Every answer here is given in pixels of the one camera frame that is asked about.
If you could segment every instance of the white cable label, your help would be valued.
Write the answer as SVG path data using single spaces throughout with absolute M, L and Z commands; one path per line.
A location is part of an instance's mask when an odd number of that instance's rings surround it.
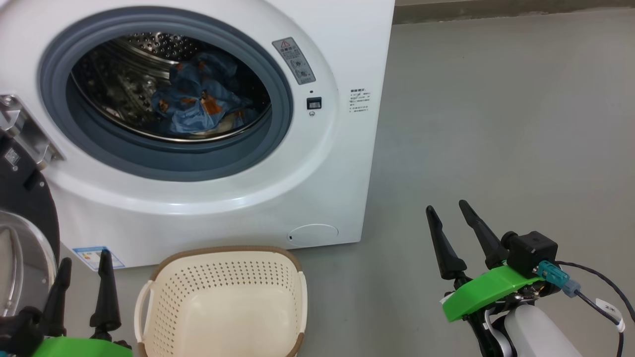
M 617 330 L 619 332 L 624 332 L 624 330 L 626 329 L 626 324 L 624 323 L 624 318 L 622 317 L 622 313 L 617 309 L 617 307 L 600 299 L 596 299 L 596 305 L 600 309 L 606 311 L 609 315 L 613 316 L 616 320 L 618 320 L 620 324 L 616 326 Z
M 441 301 L 440 301 L 441 305 L 445 304 L 445 302 L 446 302 L 446 301 L 448 301 L 448 299 L 449 299 L 449 298 L 452 296 L 452 294 L 454 294 L 454 293 L 455 293 L 455 292 L 453 292 L 453 293 L 449 293 L 449 294 L 448 294 L 448 296 L 443 297 L 443 299 L 441 299 Z

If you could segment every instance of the washing machine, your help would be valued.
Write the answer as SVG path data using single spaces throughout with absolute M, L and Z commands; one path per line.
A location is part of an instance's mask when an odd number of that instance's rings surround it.
M 62 243 L 94 269 L 104 247 L 133 267 L 208 246 L 357 242 L 393 7 L 5 1 L 0 126 L 42 171 Z M 209 125 L 186 104 L 222 115 Z

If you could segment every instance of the green 3d-printed part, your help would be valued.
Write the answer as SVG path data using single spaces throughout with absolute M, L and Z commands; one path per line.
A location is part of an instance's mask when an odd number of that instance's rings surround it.
M 443 312 L 449 322 L 460 320 L 525 285 L 540 279 L 527 279 L 508 266 L 497 267 L 458 288 L 443 303 Z
M 33 357 L 132 357 L 132 351 L 105 340 L 55 337 L 44 340 Z

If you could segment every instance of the plastic basket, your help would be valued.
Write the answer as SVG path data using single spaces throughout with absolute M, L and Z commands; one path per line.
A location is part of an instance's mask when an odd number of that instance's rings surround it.
M 304 339 L 307 283 L 283 249 L 183 252 L 164 260 L 144 285 L 134 319 L 146 357 L 293 357 Z

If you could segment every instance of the concrete floor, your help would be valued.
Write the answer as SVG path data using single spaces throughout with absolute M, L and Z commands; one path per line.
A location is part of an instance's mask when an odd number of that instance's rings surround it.
M 443 316 L 451 282 L 439 277 L 424 214 L 436 207 L 478 276 L 484 257 L 462 198 L 495 233 L 540 231 L 561 259 L 635 299 L 634 34 L 631 10 L 394 27 L 362 242 L 293 252 L 310 293 L 300 356 L 479 356 L 467 323 Z M 87 337 L 98 278 L 74 267 L 66 325 Z M 134 304 L 152 270 L 116 272 L 116 339 L 134 343 Z M 608 286 L 569 272 L 625 312 Z M 582 301 L 537 305 L 584 356 L 615 354 L 615 329 Z M 635 355 L 634 328 L 624 356 Z

